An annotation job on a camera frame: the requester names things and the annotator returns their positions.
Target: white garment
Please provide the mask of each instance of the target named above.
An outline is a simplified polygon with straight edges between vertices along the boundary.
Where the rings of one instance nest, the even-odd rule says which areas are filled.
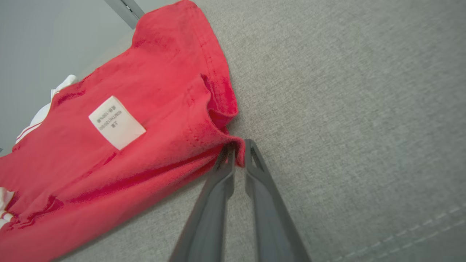
[[[72,85],[72,84],[74,84],[76,82],[78,82],[76,76],[75,75],[69,75],[65,79],[65,81],[63,81],[59,86],[57,86],[57,88],[52,89],[50,91],[50,96],[51,96],[50,100],[52,100],[54,98],[54,95],[60,93],[60,90],[64,89],[67,86],[70,86],[70,85]],[[21,134],[16,138],[16,143],[15,144],[17,144],[27,134],[32,132],[32,130],[38,128],[41,125],[42,121],[44,121],[44,119],[47,116],[49,110],[50,110],[50,103],[44,105],[44,107],[42,107],[39,110],[39,112],[37,112],[37,114],[32,119],[31,124],[28,127],[26,127],[25,129],[23,129]]]
[[[0,187],[0,228],[6,223],[10,222],[13,215],[5,211],[8,203],[13,198],[14,192],[6,190],[4,187]]]

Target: red garment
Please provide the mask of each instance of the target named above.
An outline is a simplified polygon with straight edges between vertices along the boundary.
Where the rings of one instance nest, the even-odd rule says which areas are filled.
[[[110,96],[147,130],[121,151],[88,119]],[[42,125],[0,158],[0,186],[16,192],[1,259],[71,251],[207,172],[230,141],[243,165],[244,141],[226,129],[237,113],[202,11],[184,0],[147,13],[127,51],[63,89]]]

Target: gray wall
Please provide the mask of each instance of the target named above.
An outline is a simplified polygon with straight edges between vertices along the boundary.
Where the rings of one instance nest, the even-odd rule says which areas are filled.
[[[131,34],[103,0],[0,0],[0,156],[50,102],[50,89],[90,73]]]

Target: care label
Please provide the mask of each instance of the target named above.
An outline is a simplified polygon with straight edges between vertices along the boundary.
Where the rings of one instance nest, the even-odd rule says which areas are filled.
[[[89,115],[89,120],[114,147],[122,150],[146,130],[126,110],[121,102],[111,96]]]

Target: gray carpet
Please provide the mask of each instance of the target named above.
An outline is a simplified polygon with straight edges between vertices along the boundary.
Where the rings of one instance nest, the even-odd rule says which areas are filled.
[[[195,2],[314,262],[466,261],[466,2]],[[202,182],[63,261],[166,261]],[[242,170],[228,208],[252,262]]]

